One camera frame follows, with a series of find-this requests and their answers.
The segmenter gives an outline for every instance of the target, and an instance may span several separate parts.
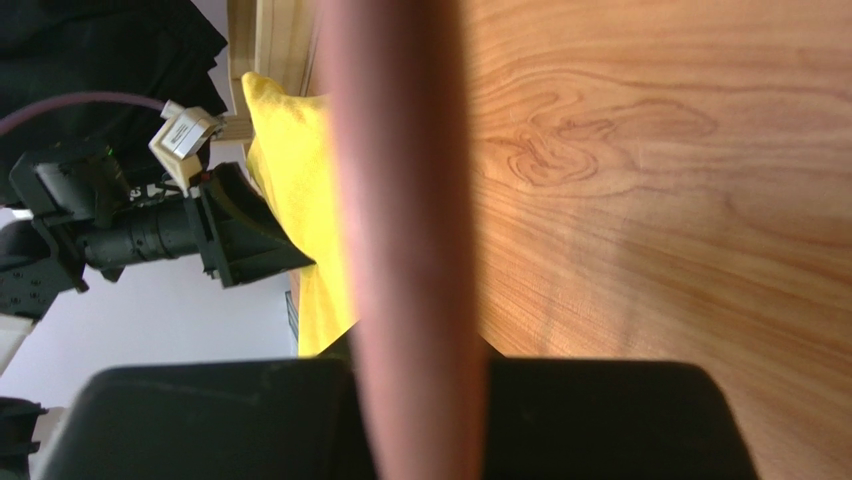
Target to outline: black mount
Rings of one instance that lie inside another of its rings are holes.
[[[86,265],[115,282],[126,266],[200,253],[232,287],[313,263],[236,164],[203,173],[183,198],[165,183],[129,185],[109,146],[88,140],[28,152],[9,177],[33,219],[0,230],[3,314],[40,320],[60,292],[88,290]]]

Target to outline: wooden table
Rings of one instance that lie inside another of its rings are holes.
[[[852,4],[468,0],[484,335],[706,368],[852,478]]]

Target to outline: black plastic base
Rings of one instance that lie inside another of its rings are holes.
[[[755,479],[721,392],[666,362],[491,362],[486,478]],[[373,479],[345,360],[125,368],[80,396],[46,476]]]

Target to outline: white wall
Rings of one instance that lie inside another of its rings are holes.
[[[196,0],[227,34],[225,0]],[[211,72],[230,104],[225,56]],[[216,148],[213,161],[242,157]],[[0,211],[0,225],[11,220]],[[91,289],[65,292],[0,377],[0,396],[46,407],[68,406],[88,378],[116,365],[208,362],[293,356],[285,275],[223,290],[202,273],[200,258],[137,265],[117,284],[87,271]]]

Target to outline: black fabric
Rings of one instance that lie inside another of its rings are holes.
[[[225,39],[189,0],[0,0],[0,117],[63,93],[136,93],[213,115],[226,110],[207,72]],[[90,104],[0,137],[0,205],[18,202],[9,171],[27,150],[106,139],[129,181],[162,175],[147,143],[162,125],[140,107]]]

